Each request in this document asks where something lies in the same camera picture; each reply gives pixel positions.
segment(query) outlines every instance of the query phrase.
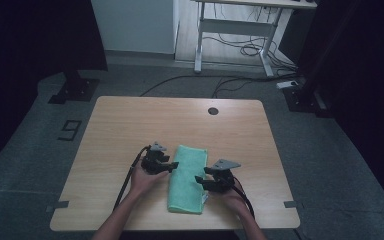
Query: table leg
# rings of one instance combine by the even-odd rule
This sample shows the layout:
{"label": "table leg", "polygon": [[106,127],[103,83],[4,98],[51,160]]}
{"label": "table leg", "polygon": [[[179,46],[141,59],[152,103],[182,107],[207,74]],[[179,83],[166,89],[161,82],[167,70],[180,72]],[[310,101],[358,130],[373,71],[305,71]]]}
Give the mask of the table leg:
{"label": "table leg", "polygon": [[201,72],[201,64],[202,64],[202,24],[204,22],[204,9],[205,3],[202,3],[201,6],[201,16],[199,17],[199,27],[198,27],[198,45],[196,46],[195,53],[195,73]]}
{"label": "table leg", "polygon": [[273,41],[274,34],[276,33],[277,25],[279,23],[280,15],[282,15],[282,10],[283,8],[279,8],[277,11],[276,19],[273,21],[271,29],[270,29],[270,34],[268,36],[268,39],[266,43],[264,44],[263,51],[260,52],[260,58],[261,61],[263,62],[264,70],[266,71],[266,75],[268,77],[273,77],[273,71],[270,66],[270,59],[268,57],[268,52],[270,50],[270,45]]}

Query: teal cloth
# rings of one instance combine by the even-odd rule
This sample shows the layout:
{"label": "teal cloth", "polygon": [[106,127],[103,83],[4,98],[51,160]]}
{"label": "teal cloth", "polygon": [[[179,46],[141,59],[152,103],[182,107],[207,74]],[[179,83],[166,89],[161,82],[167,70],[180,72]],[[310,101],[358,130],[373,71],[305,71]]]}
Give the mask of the teal cloth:
{"label": "teal cloth", "polygon": [[201,214],[204,189],[196,182],[195,176],[205,178],[207,150],[179,145],[174,162],[179,162],[179,165],[170,177],[168,211]]}

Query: wooden table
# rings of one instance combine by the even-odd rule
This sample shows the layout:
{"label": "wooden table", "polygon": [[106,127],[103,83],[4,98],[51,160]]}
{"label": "wooden table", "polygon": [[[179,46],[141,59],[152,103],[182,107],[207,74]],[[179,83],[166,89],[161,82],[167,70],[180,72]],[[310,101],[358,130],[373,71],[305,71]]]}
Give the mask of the wooden table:
{"label": "wooden table", "polygon": [[[313,1],[311,3],[306,0],[293,1],[293,0],[192,0],[201,3],[201,15],[199,19],[198,27],[198,45],[195,53],[195,67],[196,73],[201,72],[202,65],[202,34],[204,32],[209,33],[225,33],[236,35],[249,35],[266,37],[263,50],[259,56],[263,63],[264,70],[268,77],[274,76],[270,66],[270,59],[268,58],[268,52],[270,45],[273,41],[274,34],[276,33],[277,25],[279,23],[282,10],[284,8],[291,9],[315,9],[317,4]],[[224,19],[208,19],[204,16],[205,3],[222,3],[222,4],[234,4],[234,5],[250,5],[250,6],[266,6],[279,8],[276,17],[271,23],[261,22],[245,22],[245,21],[232,21]]]}
{"label": "wooden table", "polygon": [[[217,115],[208,109],[217,108]],[[224,158],[253,204],[261,228],[297,228],[300,220],[261,102],[256,100],[100,97],[51,220],[54,231],[96,230],[110,215],[128,169],[142,147],[154,141],[168,148],[208,149],[208,166]],[[169,177],[136,206],[126,230],[240,229],[217,199],[202,215],[169,213]]]}

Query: white wall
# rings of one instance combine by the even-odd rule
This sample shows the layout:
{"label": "white wall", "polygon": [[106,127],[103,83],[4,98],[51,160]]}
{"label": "white wall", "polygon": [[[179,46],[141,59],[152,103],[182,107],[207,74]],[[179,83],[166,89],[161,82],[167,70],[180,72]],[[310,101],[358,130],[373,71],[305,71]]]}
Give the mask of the white wall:
{"label": "white wall", "polygon": [[105,50],[174,54],[178,0],[92,0]]}

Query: person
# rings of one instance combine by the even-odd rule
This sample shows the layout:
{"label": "person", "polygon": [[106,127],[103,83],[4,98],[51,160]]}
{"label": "person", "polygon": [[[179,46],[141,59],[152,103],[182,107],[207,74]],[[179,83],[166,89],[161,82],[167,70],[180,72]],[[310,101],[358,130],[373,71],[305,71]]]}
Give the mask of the person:
{"label": "person", "polygon": [[[138,200],[143,197],[157,181],[167,175],[168,171],[164,171],[156,175],[150,175],[146,173],[139,162],[133,170],[130,190],[126,197],[124,197],[117,208],[95,232],[92,240],[119,239],[123,228],[129,219],[130,213]],[[243,190],[237,180],[235,180],[235,186],[238,189]],[[212,193],[211,195],[220,198],[226,204],[227,208],[239,217],[248,239],[267,239],[239,194],[233,190],[229,190],[223,194]]]}

